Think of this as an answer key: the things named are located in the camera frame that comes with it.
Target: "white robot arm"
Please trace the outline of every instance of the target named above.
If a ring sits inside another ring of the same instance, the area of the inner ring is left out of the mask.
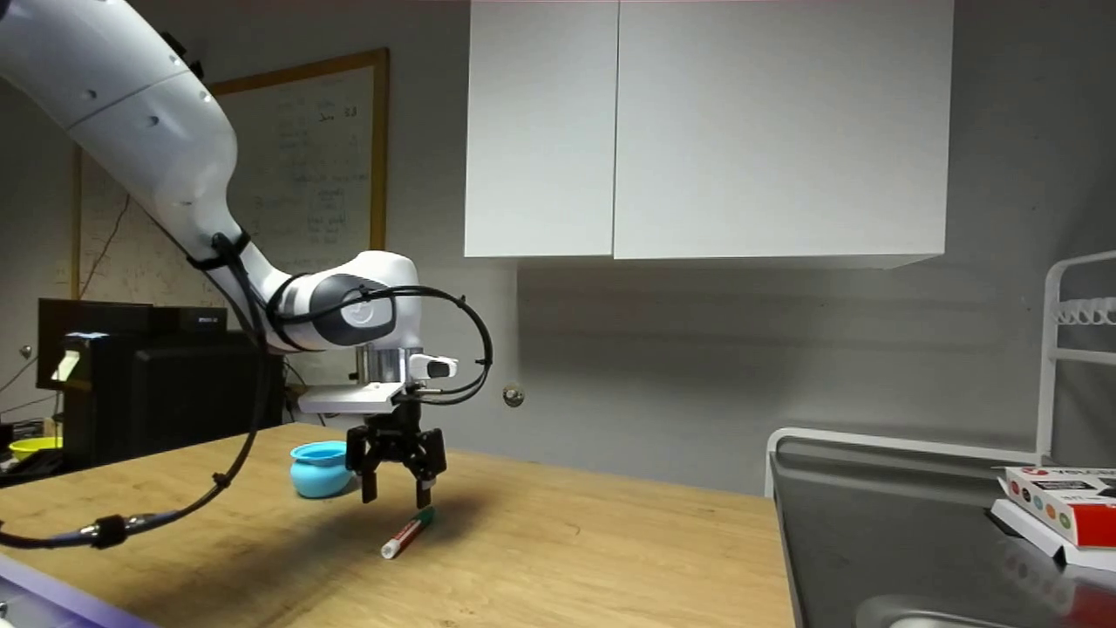
[[[186,61],[125,0],[0,0],[0,76],[73,135],[230,300],[269,348],[371,347],[421,385],[414,265],[391,251],[280,274],[226,210],[232,129]],[[375,413],[394,389],[317,392],[307,413]]]

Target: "blue cup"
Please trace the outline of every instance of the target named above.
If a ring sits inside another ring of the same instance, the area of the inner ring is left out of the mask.
[[[344,439],[312,439],[290,452],[290,484],[304,499],[328,499],[347,489]]]

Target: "wooden table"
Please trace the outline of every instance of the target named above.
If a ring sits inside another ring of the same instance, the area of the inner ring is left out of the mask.
[[[290,448],[337,431],[265,431],[237,484],[119,547],[3,552],[158,624],[791,624],[777,513],[763,499],[450,452],[436,522],[394,563],[380,545],[414,484],[296,499]],[[242,448],[215,439],[0,492],[9,535],[190,502]]]

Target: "gray wall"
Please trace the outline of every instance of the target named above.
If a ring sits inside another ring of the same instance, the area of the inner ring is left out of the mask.
[[[947,256],[899,274],[769,274],[750,265],[511,265],[459,258],[455,0],[147,5],[212,82],[391,44],[391,235],[426,284],[483,310],[497,372],[459,408],[428,413],[450,448],[755,492],[777,426],[1020,443],[1037,415],[1039,285],[1056,256],[1116,245],[1116,5],[962,0]],[[3,310],[0,377],[21,370],[33,296],[73,291],[73,155],[0,92]],[[87,296],[219,303],[123,193],[85,175]],[[426,310],[436,353],[473,355],[450,310]],[[296,364],[340,379],[351,355]],[[526,392],[504,408],[497,392]],[[0,413],[42,398],[28,377]],[[3,419],[44,415],[51,398]],[[1112,431],[1072,404],[1067,452]]]

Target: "white cabinet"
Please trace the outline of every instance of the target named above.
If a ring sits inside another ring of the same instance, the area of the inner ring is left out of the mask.
[[[943,256],[947,69],[952,0],[478,0],[468,256]]]

